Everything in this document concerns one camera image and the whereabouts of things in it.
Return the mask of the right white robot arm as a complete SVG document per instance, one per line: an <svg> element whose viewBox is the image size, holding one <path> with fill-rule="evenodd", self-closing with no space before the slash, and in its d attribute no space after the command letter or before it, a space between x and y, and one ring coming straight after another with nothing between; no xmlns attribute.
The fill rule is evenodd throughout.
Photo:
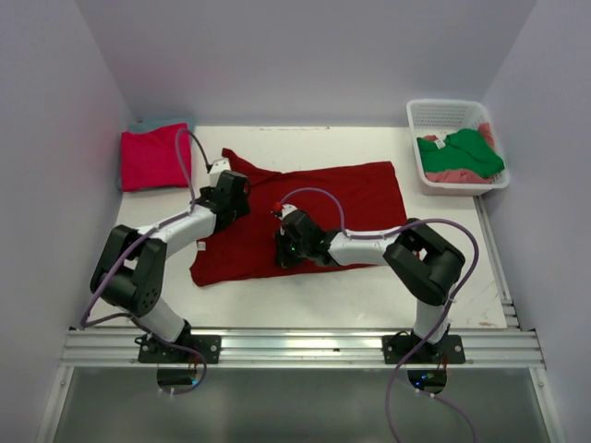
<svg viewBox="0 0 591 443"><path fill-rule="evenodd" d="M309 261L318 267L388 266L416 299L411 350L432 362L444 351L449 331L447 304L465 264L459 249L417 219L393 233L324 230L303 210L284 205L274 215L275 262L290 269Z"/></svg>

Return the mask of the dark red t shirt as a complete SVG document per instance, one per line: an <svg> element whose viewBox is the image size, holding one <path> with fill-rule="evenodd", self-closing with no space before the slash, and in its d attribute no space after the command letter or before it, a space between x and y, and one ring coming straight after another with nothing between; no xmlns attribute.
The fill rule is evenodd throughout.
<svg viewBox="0 0 591 443"><path fill-rule="evenodd" d="M273 206L289 192L305 187L288 202L307 212L322 229L340 226L336 202L315 192L323 189L336 197L343 208L345 227L354 231L386 230L407 220L403 196L391 162L281 173L259 168L224 149L234 171L244 174L253 186L248 203L250 213L205 240L190 268L192 281L206 287L225 281L243 281L297 274L336 271L310 261L283 269L275 263L273 235L279 221Z"/></svg>

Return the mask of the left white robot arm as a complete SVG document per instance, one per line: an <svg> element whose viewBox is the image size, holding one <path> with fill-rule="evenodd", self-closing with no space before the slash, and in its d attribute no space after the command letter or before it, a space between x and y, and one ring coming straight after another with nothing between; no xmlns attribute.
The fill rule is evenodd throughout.
<svg viewBox="0 0 591 443"><path fill-rule="evenodd" d="M161 296L167 258L226 229L249 214L250 183L225 170L205 186L189 208L142 228L124 224L110 232L90 290L146 330L140 346L142 363L201 363L205 360L191 326Z"/></svg>

